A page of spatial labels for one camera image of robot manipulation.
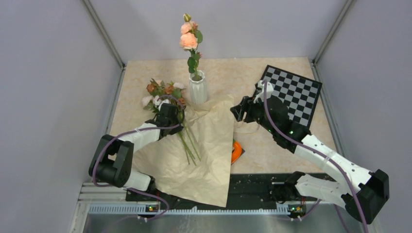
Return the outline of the orange paper flower bouquet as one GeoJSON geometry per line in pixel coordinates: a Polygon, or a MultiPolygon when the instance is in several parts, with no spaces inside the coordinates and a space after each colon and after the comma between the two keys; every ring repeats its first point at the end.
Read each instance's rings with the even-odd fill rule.
{"type": "Polygon", "coordinates": [[[231,171],[232,95],[188,102],[184,129],[134,154],[133,169],[155,178],[157,189],[195,202],[225,207],[231,171]]]}

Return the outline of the peach pink flower stem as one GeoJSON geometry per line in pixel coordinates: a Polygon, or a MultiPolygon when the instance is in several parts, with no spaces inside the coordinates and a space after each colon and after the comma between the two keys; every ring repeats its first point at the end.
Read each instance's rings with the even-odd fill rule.
{"type": "Polygon", "coordinates": [[[179,46],[184,51],[188,51],[190,56],[187,60],[189,73],[192,75],[191,79],[198,82],[202,79],[199,74],[198,66],[201,53],[198,51],[198,46],[203,41],[203,34],[198,29],[198,24],[192,20],[188,13],[183,14],[184,23],[180,28],[181,36],[179,46]]]}

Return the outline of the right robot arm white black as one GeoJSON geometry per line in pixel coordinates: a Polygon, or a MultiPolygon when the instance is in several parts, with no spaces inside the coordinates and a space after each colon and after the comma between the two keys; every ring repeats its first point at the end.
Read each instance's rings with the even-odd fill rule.
{"type": "Polygon", "coordinates": [[[256,122],[282,148],[317,165],[333,180],[322,180],[294,172],[285,182],[291,200],[314,197],[344,208],[359,222],[371,224],[389,199],[389,176],[381,169],[372,172],[347,160],[323,144],[308,127],[288,116],[288,108],[277,97],[266,102],[245,96],[230,108],[236,121],[256,122]]]}

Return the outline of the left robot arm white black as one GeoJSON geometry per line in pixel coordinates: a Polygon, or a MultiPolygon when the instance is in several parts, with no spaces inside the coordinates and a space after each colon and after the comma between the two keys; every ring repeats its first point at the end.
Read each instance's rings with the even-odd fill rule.
{"type": "Polygon", "coordinates": [[[181,108],[162,103],[155,117],[140,127],[117,136],[104,135],[89,167],[93,183],[97,187],[134,189],[143,200],[153,199],[155,179],[132,169],[134,153],[150,143],[182,131],[183,119],[181,108]]]}

